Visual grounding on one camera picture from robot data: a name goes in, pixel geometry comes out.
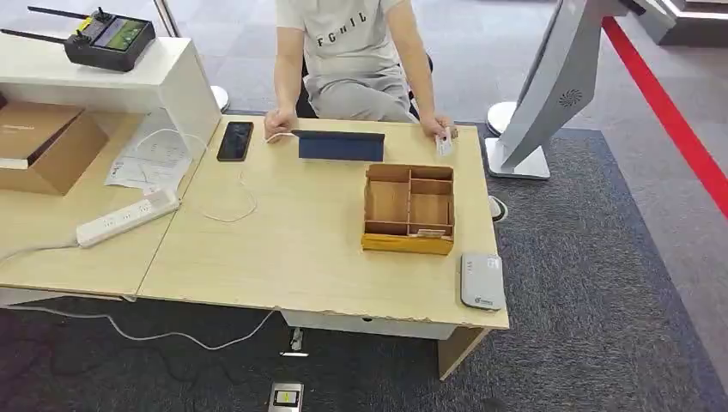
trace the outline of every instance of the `carpet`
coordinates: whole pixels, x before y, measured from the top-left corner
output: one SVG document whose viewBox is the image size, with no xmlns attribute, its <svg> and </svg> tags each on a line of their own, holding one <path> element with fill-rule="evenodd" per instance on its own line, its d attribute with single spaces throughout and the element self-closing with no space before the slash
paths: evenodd
<svg viewBox="0 0 728 412">
<path fill-rule="evenodd" d="M 428 340 L 307 330 L 311 356 L 281 358 L 279 314 L 249 341 L 205 352 L 177 337 L 125 341 L 103 320 L 0 311 L 0 410 L 263 411 L 274 380 L 303 382 L 304 410 L 315 412 L 728 410 L 604 137 L 563 130 L 546 151 L 551 180 L 488 180 L 510 208 L 497 235 L 512 329 L 492 332 L 444 383 Z M 42 304 L 208 344 L 265 315 L 152 300 Z"/>
</svg>

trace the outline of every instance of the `wooden desk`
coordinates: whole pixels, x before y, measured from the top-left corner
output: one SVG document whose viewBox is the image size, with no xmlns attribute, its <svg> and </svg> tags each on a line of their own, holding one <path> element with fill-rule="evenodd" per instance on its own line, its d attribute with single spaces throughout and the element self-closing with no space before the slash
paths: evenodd
<svg viewBox="0 0 728 412">
<path fill-rule="evenodd" d="M 139 296 L 385 326 L 450 325 L 455 331 L 439 345 L 442 379 L 489 330 L 508 328 L 506 310 L 471 309 L 459 297 L 462 252 L 496 252 L 475 127 L 462 128 L 455 153 L 441 160 L 418 125 L 300 121 L 301 129 L 385 133 L 386 162 L 454 167 L 455 247 L 441 257 L 361 249 L 367 163 L 300 160 L 297 139 L 264 142 L 260 117 L 224 116 L 211 147 L 231 120 L 255 124 L 246 161 L 220 163 L 215 149 L 206 154 Z M 256 212 L 233 224 L 203 217 L 249 207 L 240 175 Z"/>
<path fill-rule="evenodd" d="M 138 189 L 104 186 L 104 180 L 134 134 L 140 116 L 97 113 L 95 117 L 109 135 L 109 143 L 65 197 L 0 191 L 0 250 L 71 239 L 78 224 L 139 200 Z M 187 173 L 180 184 L 182 191 L 192 174 Z M 171 220 L 171 215 L 164 216 L 91 249 L 13 257 L 0 263 L 0 286 L 133 297 Z"/>
</svg>

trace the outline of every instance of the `smartphone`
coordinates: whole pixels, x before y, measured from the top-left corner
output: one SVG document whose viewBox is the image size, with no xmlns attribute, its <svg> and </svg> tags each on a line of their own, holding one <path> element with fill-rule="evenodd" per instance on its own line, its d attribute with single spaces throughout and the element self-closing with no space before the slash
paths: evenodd
<svg viewBox="0 0 728 412">
<path fill-rule="evenodd" d="M 217 151 L 218 161 L 244 161 L 252 136 L 251 122 L 230 122 Z"/>
</svg>

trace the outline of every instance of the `red stripe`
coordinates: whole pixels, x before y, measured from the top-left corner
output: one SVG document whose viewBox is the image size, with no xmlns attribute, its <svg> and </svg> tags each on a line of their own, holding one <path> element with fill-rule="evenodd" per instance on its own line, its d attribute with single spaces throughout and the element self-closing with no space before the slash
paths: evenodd
<svg viewBox="0 0 728 412">
<path fill-rule="evenodd" d="M 617 54 L 627 66 L 629 74 L 632 75 L 637 87 L 645 96 L 645 100 L 659 118 L 667 134 L 670 135 L 672 142 L 675 143 L 682 157 L 693 169 L 695 176 L 718 205 L 718 209 L 728 219 L 728 179 L 723 171 L 720 170 L 683 115 L 677 110 L 675 103 L 664 91 L 657 77 L 647 67 L 645 60 L 642 59 L 615 19 L 613 17 L 605 18 L 603 26 Z"/>
</svg>

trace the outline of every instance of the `white cable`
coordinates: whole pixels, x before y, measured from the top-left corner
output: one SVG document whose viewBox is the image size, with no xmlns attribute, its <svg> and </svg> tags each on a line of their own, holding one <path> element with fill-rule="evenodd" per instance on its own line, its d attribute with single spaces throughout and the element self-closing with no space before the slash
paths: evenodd
<svg viewBox="0 0 728 412">
<path fill-rule="evenodd" d="M 254 330 L 252 330 L 251 333 L 247 334 L 246 336 L 239 337 L 238 339 L 232 340 L 232 341 L 230 341 L 228 343 L 224 343 L 224 344 L 222 344 L 220 346 L 207 346 L 204 343 L 198 341 L 194 336 L 190 336 L 190 335 L 187 335 L 187 334 L 181 333 L 181 332 L 168 332 L 168 333 L 163 333 L 161 335 L 145 336 L 145 337 L 131 336 L 131 335 L 128 335 L 127 333 L 125 333 L 123 330 L 121 330 L 118 327 L 118 325 L 116 324 L 116 322 L 113 320 L 113 318 L 111 316 L 109 316 L 109 315 L 106 315 L 106 314 L 100 314 L 100 315 L 81 315 L 81 314 L 77 314 L 77 313 L 68 313 L 68 312 L 56 311 L 54 309 L 48 309 L 47 307 L 43 307 L 43 306 L 6 306 L 6 305 L 0 305 L 0 309 L 7 309 L 9 311 L 45 312 L 45 313 L 50 313 L 50 314 L 53 314 L 53 315 L 65 316 L 66 318 L 78 318 L 78 319 L 100 319 L 100 318 L 105 318 L 105 319 L 108 319 L 108 321 L 112 324 L 113 328 L 119 333 L 119 335 L 121 335 L 121 336 L 123 336 L 123 337 L 125 337 L 125 338 L 127 338 L 127 339 L 129 339 L 131 341 L 144 342 L 144 341 L 152 341 L 154 339 L 161 339 L 162 337 L 168 337 L 168 336 L 182 336 L 182 337 L 186 337 L 187 339 L 193 341 L 194 343 L 196 343 L 201 348 L 204 348 L 204 349 L 207 349 L 207 350 L 211 350 L 211 351 L 220 350 L 222 348 L 227 348 L 230 345 L 234 345 L 235 343 L 243 342 L 243 341 L 251 338 L 253 335 L 255 335 L 260 330 L 260 328 L 263 327 L 263 325 L 265 324 L 265 321 L 267 321 L 268 318 L 270 318 L 270 315 L 272 315 L 273 312 L 274 312 L 274 311 L 268 312 L 268 314 L 265 315 L 265 318 L 263 318 L 263 320 L 260 321 L 260 324 L 258 324 L 258 326 Z"/>
<path fill-rule="evenodd" d="M 276 137 L 279 137 L 279 136 L 290 136 L 290 137 L 297 137 L 297 136 L 296 136 L 295 134 L 293 134 L 293 133 L 288 133 L 288 132 L 283 132 L 283 133 L 276 133 L 276 134 L 274 134 L 273 136 L 271 136 L 271 137 L 268 137 L 267 139 L 265 139 L 265 142 L 266 142 L 266 143 L 267 143 L 267 142 L 270 142 L 271 140 L 273 140 L 273 139 L 275 139 Z"/>
<path fill-rule="evenodd" d="M 162 131 L 171 131 L 172 133 L 176 133 L 180 136 L 194 137 L 198 142 L 200 142 L 204 146 L 204 153 L 209 151 L 209 145 L 206 144 L 203 139 L 201 139 L 195 135 L 190 135 L 187 133 L 180 133 L 178 130 L 175 130 L 175 129 L 159 129 L 157 131 L 154 131 L 154 132 L 146 135 L 142 140 L 140 140 L 136 144 L 136 146 L 134 147 L 134 150 L 136 151 L 137 149 L 139 149 L 139 146 L 141 146 L 142 143 L 146 142 L 150 137 L 156 135 L 157 133 L 161 133 Z M 273 137 L 280 136 L 280 135 L 290 135 L 290 134 L 291 133 L 277 133 L 277 134 L 271 136 L 268 140 L 266 140 L 266 142 L 268 142 Z M 142 171 L 142 175 L 144 176 L 144 181 L 149 183 L 149 180 L 147 179 L 147 174 L 144 172 L 144 169 L 141 167 L 141 165 L 139 166 L 139 170 Z M 243 172 L 240 172 L 240 175 L 238 176 L 238 183 L 240 183 L 240 185 L 243 186 L 243 190 L 246 192 L 246 195 L 248 195 L 248 197 L 250 198 L 251 208 L 248 211 L 246 211 L 244 214 L 237 216 L 237 217 L 233 217 L 233 218 L 225 218 L 225 217 L 218 217 L 218 216 L 211 215 L 203 210 L 198 210 L 198 212 L 201 213 L 204 217 L 206 217 L 208 219 L 211 219 L 213 221 L 221 221 L 223 223 L 235 223 L 236 221 L 241 221 L 241 220 L 245 219 L 246 217 L 248 217 L 249 215 L 252 215 L 252 213 L 255 212 L 255 210 L 258 208 L 258 201 L 252 195 L 252 192 L 250 192 L 248 190 L 245 182 L 243 182 Z"/>
<path fill-rule="evenodd" d="M 252 192 L 250 192 L 250 190 L 248 190 L 245 182 L 243 182 L 243 172 L 240 172 L 240 175 L 238 176 L 238 183 L 240 183 L 240 185 L 243 186 L 243 189 L 245 190 L 246 195 L 248 195 L 248 197 L 250 198 L 251 208 L 247 212 L 245 212 L 243 215 L 233 217 L 233 218 L 224 218 L 224 217 L 213 216 L 209 213 L 203 212 L 202 210 L 200 210 L 200 213 L 202 213 L 203 216 L 205 216 L 208 219 L 212 219 L 213 221 L 222 221 L 224 223 L 235 223 L 236 221 L 242 221 L 249 215 L 252 215 L 252 213 L 255 212 L 255 210 L 258 208 L 258 201 L 255 200 L 255 197 L 252 195 Z"/>
<path fill-rule="evenodd" d="M 30 251 L 50 251 L 52 249 L 69 249 L 71 247 L 78 247 L 78 241 L 76 240 L 76 236 L 70 240 L 66 240 L 65 242 L 58 242 L 58 243 L 50 243 L 46 245 L 36 245 L 36 246 L 27 246 L 27 247 L 21 247 L 19 249 L 14 249 L 11 251 L 6 251 L 3 254 L 0 254 L 0 264 L 13 256 L 19 255 L 21 253 L 28 253 Z"/>
<path fill-rule="evenodd" d="M 203 139 L 201 139 L 201 138 L 200 138 L 199 136 L 191 135 L 191 134 L 189 134 L 189 133 L 180 133 L 180 132 L 179 132 L 179 130 L 175 130 L 175 129 L 159 129 L 159 130 L 157 130 L 157 131 L 153 131 L 153 132 L 149 133 L 149 134 L 148 134 L 148 135 L 146 135 L 146 136 L 145 136 L 144 138 L 142 138 L 142 140 L 140 140 L 140 141 L 139 141 L 139 142 L 138 142 L 138 143 L 136 144 L 136 146 L 134 146 L 134 151 L 136 152 L 136 151 L 137 151 L 137 150 L 139 149 L 139 146 L 142 146 L 142 143 L 146 142 L 146 141 L 147 141 L 147 140 L 148 140 L 148 139 L 149 139 L 150 137 L 152 137 L 152 136 L 155 136 L 155 135 L 157 135 L 158 133 L 162 133 L 162 131 L 171 131 L 172 133 L 178 134 L 178 135 L 180 135 L 180 136 L 189 136 L 189 137 L 193 137 L 193 138 L 194 138 L 195 140 L 197 140 L 198 142 L 200 142 L 200 143 L 201 143 L 201 144 L 203 145 L 203 147 L 204 147 L 204 149 L 205 149 L 205 150 L 204 150 L 205 152 L 207 152 L 207 151 L 208 151 L 208 149 L 209 149 L 209 146 L 208 146 L 208 144 L 207 144 L 207 143 L 205 143 L 205 142 L 204 142 L 204 140 L 203 140 Z"/>
</svg>

